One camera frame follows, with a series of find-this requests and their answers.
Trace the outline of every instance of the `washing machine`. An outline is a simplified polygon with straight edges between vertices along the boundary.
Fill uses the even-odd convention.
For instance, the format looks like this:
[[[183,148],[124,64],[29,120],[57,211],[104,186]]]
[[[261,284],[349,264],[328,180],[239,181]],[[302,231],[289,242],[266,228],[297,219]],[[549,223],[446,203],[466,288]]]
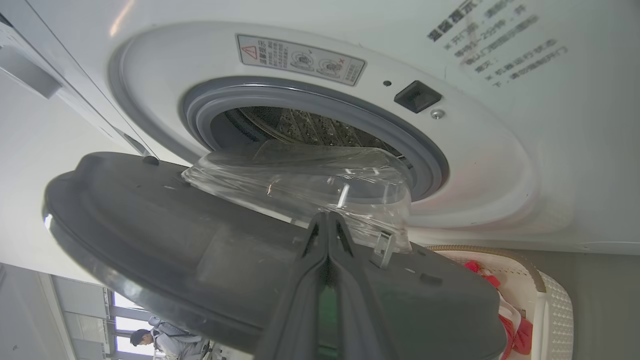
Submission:
[[[635,1],[15,0],[0,13],[141,154],[379,147],[410,169],[411,241],[640,254]]]

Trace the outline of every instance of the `black hair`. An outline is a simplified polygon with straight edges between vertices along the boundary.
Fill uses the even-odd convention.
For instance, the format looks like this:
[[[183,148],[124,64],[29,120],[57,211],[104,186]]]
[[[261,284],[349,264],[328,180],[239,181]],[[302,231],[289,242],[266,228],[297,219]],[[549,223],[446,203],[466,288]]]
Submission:
[[[140,330],[136,330],[134,332],[131,333],[131,345],[137,347],[138,345],[140,345],[140,342],[142,341],[142,337],[146,334],[151,334],[151,332],[149,330],[146,329],[140,329]]]

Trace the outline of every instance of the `warning label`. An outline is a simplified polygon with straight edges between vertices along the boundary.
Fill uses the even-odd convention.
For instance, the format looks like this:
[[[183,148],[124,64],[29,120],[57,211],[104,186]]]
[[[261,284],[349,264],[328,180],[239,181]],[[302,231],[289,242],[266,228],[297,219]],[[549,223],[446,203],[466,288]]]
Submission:
[[[238,35],[237,41],[245,65],[299,72],[351,86],[367,64],[344,54],[270,38]]]

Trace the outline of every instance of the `brown basket handle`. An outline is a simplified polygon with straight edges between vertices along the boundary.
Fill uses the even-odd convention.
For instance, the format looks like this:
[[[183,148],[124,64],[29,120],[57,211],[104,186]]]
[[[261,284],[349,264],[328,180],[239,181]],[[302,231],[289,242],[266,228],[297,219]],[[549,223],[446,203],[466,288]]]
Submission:
[[[469,252],[481,252],[483,254],[491,254],[504,256],[505,258],[509,258],[519,262],[531,275],[533,279],[533,283],[536,286],[536,290],[540,293],[546,293],[547,287],[545,286],[545,282],[542,280],[542,276],[540,276],[540,272],[538,269],[524,256],[517,254],[513,251],[502,250],[502,249],[493,249],[490,247],[480,247],[480,246],[471,246],[471,245],[435,245],[428,246],[427,249],[433,252],[439,251],[469,251]]]

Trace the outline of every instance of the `laundry basket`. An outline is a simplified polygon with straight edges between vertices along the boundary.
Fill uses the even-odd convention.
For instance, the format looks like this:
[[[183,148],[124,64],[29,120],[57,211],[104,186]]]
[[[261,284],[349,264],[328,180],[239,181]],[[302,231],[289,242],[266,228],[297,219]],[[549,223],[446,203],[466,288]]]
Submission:
[[[429,250],[465,264],[475,260],[500,281],[504,299],[533,324],[531,354],[515,351],[509,360],[571,360],[573,307],[569,294],[523,256],[511,251],[464,245],[439,245]]]

